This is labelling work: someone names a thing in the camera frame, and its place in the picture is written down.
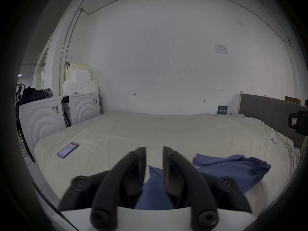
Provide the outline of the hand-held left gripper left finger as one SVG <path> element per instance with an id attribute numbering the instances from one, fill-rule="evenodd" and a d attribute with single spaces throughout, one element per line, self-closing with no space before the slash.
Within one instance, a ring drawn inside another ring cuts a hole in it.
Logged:
<path id="1" fill-rule="evenodd" d="M 118 207 L 134 209 L 142 193 L 146 147 L 129 152 L 111 170 L 72 179 L 59 211 L 91 208 L 90 223 L 100 231 L 118 226 Z"/>

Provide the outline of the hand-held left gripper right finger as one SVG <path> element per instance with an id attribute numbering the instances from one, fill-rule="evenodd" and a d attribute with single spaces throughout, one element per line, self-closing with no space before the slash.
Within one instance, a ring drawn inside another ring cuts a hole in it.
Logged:
<path id="1" fill-rule="evenodd" d="M 231 228 L 252 219 L 252 209 L 235 179 L 199 172 L 170 147 L 163 147 L 163 170 L 173 208 L 190 208 L 192 230 L 210 231 L 220 221 Z"/>

